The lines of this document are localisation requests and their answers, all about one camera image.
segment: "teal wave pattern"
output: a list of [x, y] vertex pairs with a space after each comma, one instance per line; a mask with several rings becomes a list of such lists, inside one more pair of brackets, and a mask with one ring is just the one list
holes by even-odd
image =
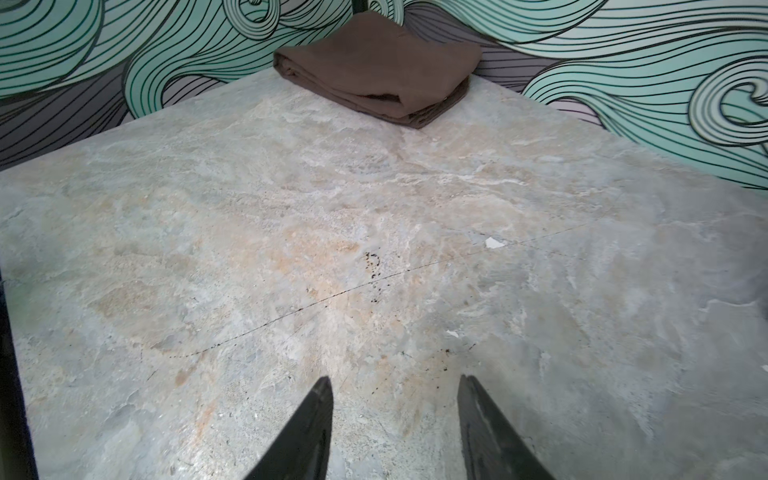
[[105, 0], [103, 3], [103, 21], [88, 56], [49, 89], [75, 84], [127, 60], [152, 37], [176, 4], [157, 0]]
[[[728, 66], [736, 62], [764, 68], [766, 60], [766, 32], [716, 31], [608, 58], [565, 61], [540, 73], [523, 94], [544, 103], [578, 100], [596, 111], [615, 134], [718, 177], [761, 189], [768, 187], [768, 161], [759, 146], [768, 139], [765, 120], [740, 124], [712, 112], [720, 112], [724, 92], [748, 81], [759, 86], [756, 99], [764, 103], [765, 78], [753, 75], [765, 75], [765, 71]], [[707, 93], [692, 101], [700, 86]], [[759, 118], [752, 100], [746, 95], [731, 98], [738, 102], [736, 108]]]
[[28, 0], [0, 12], [0, 99], [75, 70], [94, 46], [103, 16], [102, 0]]
[[[272, 15], [271, 1], [240, 3], [243, 17], [238, 18], [258, 29]], [[160, 110], [163, 90], [175, 78], [201, 75], [223, 82], [237, 80], [271, 66], [272, 53], [278, 47], [307, 44], [327, 36], [352, 15], [346, 0], [310, 0], [294, 5], [293, 11], [285, 12], [285, 21], [281, 12], [269, 38], [254, 40], [233, 26], [223, 2], [179, 1], [127, 67], [125, 98], [131, 114], [139, 118]]]
[[[416, 1], [512, 50], [559, 60], [528, 83], [530, 98], [579, 101], [609, 131], [768, 190], [764, 0]], [[515, 10], [544, 4], [548, 22]]]
[[368, 9], [402, 25], [405, 17], [405, 5], [403, 0], [368, 0]]
[[280, 20], [280, 0], [250, 0], [251, 5], [266, 4], [266, 12], [257, 18], [249, 17], [240, 8], [240, 0], [223, 0], [222, 5], [232, 26], [242, 36], [251, 40], [266, 40], [277, 29]]

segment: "swirl pattern wallpaper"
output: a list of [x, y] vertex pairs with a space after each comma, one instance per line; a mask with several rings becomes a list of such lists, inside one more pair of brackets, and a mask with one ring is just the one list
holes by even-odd
[[[768, 190], [765, 0], [369, 0], [476, 74]], [[271, 66], [351, 0], [0, 0], [0, 168]]]

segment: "marble countertop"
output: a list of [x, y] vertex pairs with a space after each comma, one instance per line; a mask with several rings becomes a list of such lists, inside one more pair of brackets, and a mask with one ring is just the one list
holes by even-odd
[[416, 131], [263, 71], [0, 172], [44, 479], [466, 478], [476, 375], [560, 479], [768, 469], [768, 199], [478, 78]]

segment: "wallpaper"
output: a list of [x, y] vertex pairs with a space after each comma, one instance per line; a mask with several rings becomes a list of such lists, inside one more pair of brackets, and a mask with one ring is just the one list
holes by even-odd
[[[768, 190], [764, 0], [369, 0], [476, 74]], [[350, 0], [0, 0], [0, 168], [271, 65]]]

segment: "folded towel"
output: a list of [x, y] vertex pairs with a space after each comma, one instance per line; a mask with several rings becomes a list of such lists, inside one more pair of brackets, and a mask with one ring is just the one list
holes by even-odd
[[464, 97], [480, 55], [475, 44], [423, 41], [363, 12], [311, 45], [278, 48], [274, 67], [348, 108], [421, 128]]

